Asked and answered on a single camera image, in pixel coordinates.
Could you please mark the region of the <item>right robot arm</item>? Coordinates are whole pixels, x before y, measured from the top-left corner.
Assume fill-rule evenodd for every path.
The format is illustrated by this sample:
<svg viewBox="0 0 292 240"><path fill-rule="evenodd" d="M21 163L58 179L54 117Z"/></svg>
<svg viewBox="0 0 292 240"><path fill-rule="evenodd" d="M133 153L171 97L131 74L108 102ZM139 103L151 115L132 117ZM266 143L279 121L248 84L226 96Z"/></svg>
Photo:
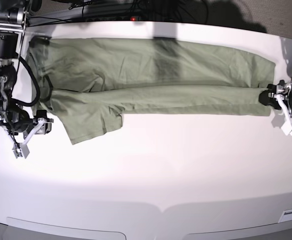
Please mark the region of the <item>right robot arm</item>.
<svg viewBox="0 0 292 240"><path fill-rule="evenodd" d="M24 110L24 107L32 107L40 100L38 82L21 56L29 11L37 11L40 6L39 0L0 0L0 127L10 137L16 158L27 158L30 139L34 135L49 133L53 123L53 119L47 117L46 110L38 110L34 117ZM15 61L26 69L35 88L35 97L31 102L12 96L18 73Z"/></svg>

